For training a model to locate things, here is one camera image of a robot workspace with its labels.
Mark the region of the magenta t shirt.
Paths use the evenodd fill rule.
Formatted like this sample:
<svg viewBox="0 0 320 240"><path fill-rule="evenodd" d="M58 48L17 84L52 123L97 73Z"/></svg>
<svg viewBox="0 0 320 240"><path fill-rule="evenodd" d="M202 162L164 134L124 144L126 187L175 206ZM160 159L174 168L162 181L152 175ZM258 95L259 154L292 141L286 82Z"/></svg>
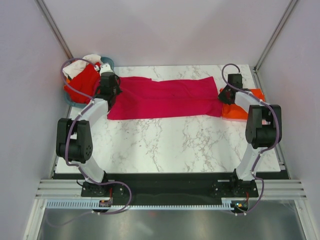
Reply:
<svg viewBox="0 0 320 240"><path fill-rule="evenodd" d="M154 81L121 77L121 93L109 120L157 119L207 115L221 117L223 104L213 77Z"/></svg>

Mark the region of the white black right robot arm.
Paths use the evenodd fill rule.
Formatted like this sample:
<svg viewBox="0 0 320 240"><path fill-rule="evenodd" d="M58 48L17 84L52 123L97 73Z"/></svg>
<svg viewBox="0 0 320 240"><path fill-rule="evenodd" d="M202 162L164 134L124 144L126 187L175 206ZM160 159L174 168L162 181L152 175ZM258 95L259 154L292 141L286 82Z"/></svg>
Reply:
<svg viewBox="0 0 320 240"><path fill-rule="evenodd" d="M242 75L227 76L226 86L218 95L225 104L235 104L247 113L245 139L247 147L229 180L216 181L212 188L214 196L220 198L257 197L256 172L262 154L273 149L282 139L282 108L268 104L243 88Z"/></svg>

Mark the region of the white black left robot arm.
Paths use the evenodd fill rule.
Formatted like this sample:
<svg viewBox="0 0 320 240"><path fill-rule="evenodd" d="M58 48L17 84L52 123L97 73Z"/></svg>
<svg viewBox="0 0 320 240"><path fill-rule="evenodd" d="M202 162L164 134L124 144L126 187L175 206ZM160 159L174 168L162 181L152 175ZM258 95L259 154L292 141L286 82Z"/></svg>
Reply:
<svg viewBox="0 0 320 240"><path fill-rule="evenodd" d="M93 157L91 127L107 115L121 93L120 78L112 71L101 72L99 85L93 96L75 119L61 118L57 123L56 154L69 167L76 167L86 182L82 186L99 197L110 191L107 173Z"/></svg>

